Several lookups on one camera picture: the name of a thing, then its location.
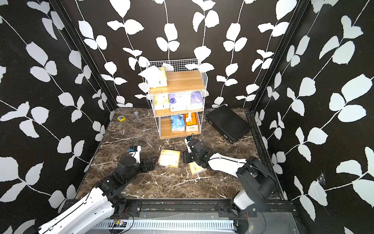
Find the white wire rack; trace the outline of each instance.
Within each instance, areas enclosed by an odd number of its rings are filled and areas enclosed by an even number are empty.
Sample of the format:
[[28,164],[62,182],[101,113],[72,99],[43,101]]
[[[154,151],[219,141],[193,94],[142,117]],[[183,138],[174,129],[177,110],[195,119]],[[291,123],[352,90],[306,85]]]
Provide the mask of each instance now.
[[[201,67],[201,62],[197,58],[149,61],[149,63],[147,63],[147,68],[151,66],[164,67],[166,72],[186,72],[199,70],[199,67]],[[201,75],[201,79],[203,80],[206,90],[206,86],[208,84],[208,76],[206,75],[206,72],[201,72],[200,70],[199,72]]]
[[[177,138],[177,137],[189,136],[189,135],[191,135],[192,133],[193,133],[194,135],[201,134],[201,123],[202,123],[202,117],[203,117],[203,114],[202,114],[202,113],[203,113],[203,112],[196,112],[196,114],[197,114],[197,124],[198,124],[198,126],[199,126],[198,133],[197,133],[196,131],[190,131],[190,132],[187,132],[187,131],[175,132],[175,136],[167,137],[167,138]],[[159,123],[158,123],[159,136],[160,136],[161,139],[167,139],[167,138],[165,138],[165,137],[163,137],[163,136],[161,135],[161,131],[162,131],[161,125],[162,125],[162,124],[165,124],[165,123],[162,123],[162,119],[168,119],[166,124],[170,124],[170,125],[171,125],[171,122],[170,122],[170,120],[171,120],[171,116],[170,116],[170,115],[169,115],[169,116],[162,116],[162,117],[159,117],[159,119],[158,119],[158,122],[159,122]]]
[[[199,131],[201,133],[201,125],[203,122],[203,116],[204,116],[204,108],[205,108],[205,94],[206,94],[206,86],[208,84],[208,76],[203,71],[201,62],[197,58],[191,58],[191,59],[183,59],[183,60],[161,60],[161,61],[149,61],[147,63],[147,68],[150,66],[156,66],[156,67],[164,67],[166,72],[186,72],[186,71],[199,71],[200,77],[202,79],[202,82],[204,84],[204,90],[189,90],[189,92],[200,92],[203,97],[203,108],[202,110],[185,110],[185,111],[179,111],[179,112],[171,112],[170,109],[165,110],[155,110],[154,106],[154,95],[150,94],[150,101],[152,105],[152,111],[153,116],[155,118],[157,130],[159,132],[159,136],[161,139],[165,139],[165,137],[162,136],[162,128],[161,128],[161,122],[165,124],[165,121],[161,121],[161,119],[169,118],[173,114],[185,114],[185,113],[191,113],[196,112],[198,115],[198,123],[199,123]],[[173,91],[168,91],[163,94],[172,94],[177,93]],[[175,137],[181,137],[181,136],[188,136],[192,132],[176,132],[175,136],[170,136],[167,138],[175,138]]]

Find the brown marble surface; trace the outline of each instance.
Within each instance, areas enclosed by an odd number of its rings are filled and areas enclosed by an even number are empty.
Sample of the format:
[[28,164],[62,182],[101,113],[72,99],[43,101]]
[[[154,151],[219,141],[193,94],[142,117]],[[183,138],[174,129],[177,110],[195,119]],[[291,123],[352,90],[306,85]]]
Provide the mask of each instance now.
[[[141,119],[136,119],[134,111]],[[234,109],[246,120],[243,109]],[[117,117],[124,115],[125,121]],[[116,110],[113,120],[99,146],[96,156],[78,191],[82,198],[89,190],[117,167],[119,159],[133,145],[140,145],[140,160],[158,159],[161,149],[185,151],[185,137],[159,138],[152,109],[121,108]],[[196,135],[202,143],[214,151],[233,158],[258,158],[257,149],[249,132],[235,144],[227,142],[208,122],[202,123],[201,135]],[[207,170],[191,175],[187,164],[180,160],[179,168],[166,168],[156,164],[156,169],[140,174],[122,192],[126,198],[233,198],[243,187],[239,180],[221,171]]]

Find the yellow tissue pack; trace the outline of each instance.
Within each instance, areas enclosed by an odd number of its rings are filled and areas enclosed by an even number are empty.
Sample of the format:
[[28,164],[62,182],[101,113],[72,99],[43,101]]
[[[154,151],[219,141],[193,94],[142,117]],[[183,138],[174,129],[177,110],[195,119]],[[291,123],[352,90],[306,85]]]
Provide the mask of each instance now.
[[202,168],[196,162],[188,163],[188,165],[190,166],[190,171],[191,171],[192,175],[195,175],[195,174],[206,171],[206,168]]
[[178,168],[180,156],[180,151],[163,149],[161,150],[159,165],[163,167]]

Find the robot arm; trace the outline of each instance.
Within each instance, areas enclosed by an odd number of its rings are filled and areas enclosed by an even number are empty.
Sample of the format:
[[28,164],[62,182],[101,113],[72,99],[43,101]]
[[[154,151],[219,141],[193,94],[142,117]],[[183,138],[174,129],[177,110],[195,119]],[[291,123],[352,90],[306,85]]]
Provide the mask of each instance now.
[[127,200],[121,196],[126,185],[140,173],[154,170],[152,161],[140,162],[140,146],[132,146],[129,153],[118,162],[117,169],[99,181],[81,200],[53,220],[30,233],[35,234],[84,234],[100,221],[114,214],[123,213]]
[[185,163],[196,162],[203,168],[223,171],[237,177],[244,190],[233,199],[232,209],[240,213],[254,203],[264,203],[276,187],[270,171],[257,159],[237,159],[206,149],[191,136],[186,137],[188,152],[183,153]]

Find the wall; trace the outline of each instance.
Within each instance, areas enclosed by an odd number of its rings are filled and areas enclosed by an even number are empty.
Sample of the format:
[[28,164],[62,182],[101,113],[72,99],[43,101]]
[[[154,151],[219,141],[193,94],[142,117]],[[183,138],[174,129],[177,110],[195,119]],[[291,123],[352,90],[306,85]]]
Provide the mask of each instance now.
[[22,234],[74,198],[114,111],[48,2],[0,16],[0,233]]
[[309,233],[373,232],[373,9],[311,1],[255,109]]
[[243,107],[254,99],[297,5],[296,0],[62,3],[119,107],[149,107],[138,76],[147,61],[196,57],[209,77],[206,107]]

